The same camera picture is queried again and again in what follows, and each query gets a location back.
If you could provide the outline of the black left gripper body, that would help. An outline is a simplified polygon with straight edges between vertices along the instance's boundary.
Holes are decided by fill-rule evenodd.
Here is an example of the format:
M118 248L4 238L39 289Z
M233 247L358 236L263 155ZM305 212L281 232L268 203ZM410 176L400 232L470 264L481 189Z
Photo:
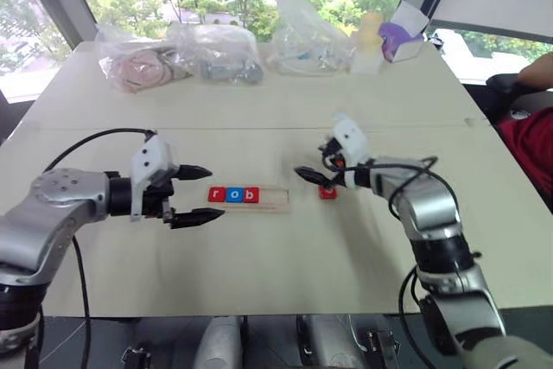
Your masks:
M171 224L175 210L171 207L169 198L174 195L172 180L174 170L157 171L145 180L146 188L142 196L141 215L149 219L161 219L165 224Z

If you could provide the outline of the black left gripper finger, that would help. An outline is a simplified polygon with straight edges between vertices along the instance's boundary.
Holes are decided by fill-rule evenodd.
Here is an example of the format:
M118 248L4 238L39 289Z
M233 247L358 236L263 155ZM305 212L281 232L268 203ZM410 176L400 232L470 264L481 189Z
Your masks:
M182 229L205 225L218 219L226 212L216 208L196 208L188 213L175 213L169 221L171 229Z
M174 173L174 178L179 181L195 181L212 175L210 170L201 166L181 164Z

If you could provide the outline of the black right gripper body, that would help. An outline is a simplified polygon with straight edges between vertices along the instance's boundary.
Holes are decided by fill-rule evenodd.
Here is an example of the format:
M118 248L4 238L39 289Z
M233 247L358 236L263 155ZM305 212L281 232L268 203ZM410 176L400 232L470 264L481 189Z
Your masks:
M321 162L326 169L340 172L346 168L345 158L341 153L342 146L335 137L330 137L318 147L318 150L321 152Z

